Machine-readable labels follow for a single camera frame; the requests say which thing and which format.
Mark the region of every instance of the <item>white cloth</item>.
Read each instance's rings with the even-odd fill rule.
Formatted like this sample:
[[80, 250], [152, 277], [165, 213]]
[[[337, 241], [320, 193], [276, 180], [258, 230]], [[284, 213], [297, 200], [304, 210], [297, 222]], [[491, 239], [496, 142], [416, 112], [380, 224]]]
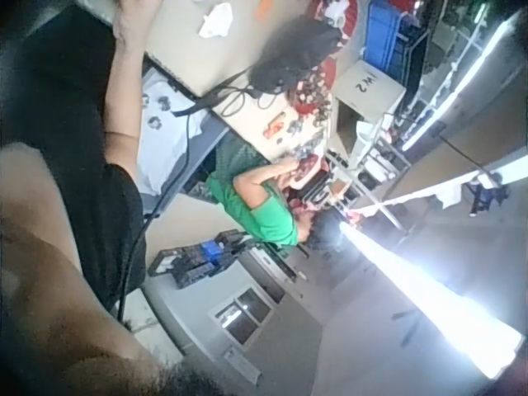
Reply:
[[[170, 176], [179, 157], [186, 152], [186, 116], [175, 117], [172, 111], [185, 110], [194, 102], [180, 92], [175, 92], [161, 74], [150, 78], [144, 85], [148, 95], [148, 105], [143, 109], [141, 139], [139, 141], [138, 169], [139, 191], [152, 196], [162, 192], [162, 186]], [[162, 111], [158, 103], [160, 97], [168, 97], [170, 110]], [[189, 139], [201, 134], [201, 121], [207, 115], [206, 110], [191, 115], [189, 120]], [[161, 128], [156, 130], [149, 120], [157, 117]]]

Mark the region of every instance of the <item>forearm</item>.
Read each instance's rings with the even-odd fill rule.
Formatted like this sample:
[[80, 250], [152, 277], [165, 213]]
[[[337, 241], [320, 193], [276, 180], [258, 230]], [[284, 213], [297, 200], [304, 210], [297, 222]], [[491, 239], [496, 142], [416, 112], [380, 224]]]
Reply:
[[119, 40], [106, 90], [105, 127], [107, 132], [139, 139], [141, 131], [141, 69], [143, 48], [130, 48]]
[[239, 181], [244, 180], [252, 184], [261, 185], [263, 182], [270, 180], [273, 177], [282, 175], [283, 173], [285, 173], [284, 166], [277, 163], [266, 165], [264, 167], [257, 167], [255, 169], [252, 169], [251, 171], [241, 173], [240, 175], [235, 177], [235, 181], [238, 179]]

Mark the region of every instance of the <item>white paper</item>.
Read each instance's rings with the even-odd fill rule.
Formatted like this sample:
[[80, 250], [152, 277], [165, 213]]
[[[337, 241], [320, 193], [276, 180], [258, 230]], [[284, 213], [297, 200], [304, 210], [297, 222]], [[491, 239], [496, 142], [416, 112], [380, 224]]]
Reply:
[[204, 16], [204, 19], [204, 25], [198, 32], [201, 37], [205, 39], [217, 35], [226, 37], [229, 33], [229, 27], [233, 23], [233, 9], [231, 8], [231, 4], [223, 2], [214, 6], [210, 14]]
[[[175, 117], [172, 111], [185, 110], [194, 102], [180, 92], [175, 92], [167, 82], [154, 76], [145, 83], [144, 93], [149, 104], [143, 109], [141, 138], [139, 140], [138, 169], [139, 191], [156, 196], [161, 194], [162, 186], [170, 176], [179, 157], [186, 152], [186, 116]], [[158, 99], [168, 97], [170, 111], [161, 111]], [[206, 110], [191, 115], [189, 120], [189, 139], [201, 134], [200, 124], [207, 115]], [[149, 126], [151, 117], [161, 120], [162, 127], [155, 130]]]

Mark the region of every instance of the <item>gray wall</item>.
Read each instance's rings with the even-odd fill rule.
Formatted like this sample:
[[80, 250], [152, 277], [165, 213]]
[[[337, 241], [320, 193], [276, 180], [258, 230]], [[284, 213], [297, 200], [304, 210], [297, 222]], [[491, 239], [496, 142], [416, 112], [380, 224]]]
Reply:
[[[429, 213], [398, 254], [526, 333], [528, 182], [511, 187], [502, 208], [475, 219], [469, 202]], [[488, 383], [427, 320], [399, 346], [413, 320], [390, 317], [413, 305], [382, 274], [356, 270], [333, 295], [342, 307], [323, 330], [313, 396], [470, 395]]]
[[[228, 301], [250, 286], [266, 298], [256, 281], [239, 263], [235, 263], [214, 278], [201, 280], [183, 290], [175, 289], [170, 276], [153, 278], [148, 283], [148, 295], [158, 295], [156, 302], [155, 299], [149, 299], [154, 307], [161, 301], [165, 305], [163, 309], [157, 309], [160, 322], [167, 324], [176, 319], [194, 344], [189, 346], [192, 354], [196, 355], [195, 346], [198, 347], [221, 371], [220, 375], [218, 371], [213, 373], [217, 380], [222, 381], [222, 375], [227, 376], [230, 384], [239, 387], [239, 394], [309, 395], [314, 383], [323, 328], [290, 296], [286, 295], [278, 305], [267, 300], [274, 307], [274, 312], [245, 349], [238, 346], [212, 319], [211, 314], [219, 312]], [[224, 360], [223, 354], [231, 346], [238, 347], [262, 372], [258, 388]], [[183, 346], [182, 349], [185, 354], [187, 348]]]

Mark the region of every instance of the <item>black hair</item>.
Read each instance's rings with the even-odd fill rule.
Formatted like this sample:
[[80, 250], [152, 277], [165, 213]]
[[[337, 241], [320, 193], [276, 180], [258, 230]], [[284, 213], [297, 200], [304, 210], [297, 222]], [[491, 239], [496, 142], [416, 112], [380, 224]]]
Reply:
[[209, 377], [187, 365], [163, 369], [144, 396], [226, 396]]
[[341, 242], [339, 224], [345, 218], [335, 208], [317, 212], [313, 217], [312, 229], [306, 246], [313, 250], [328, 250]]

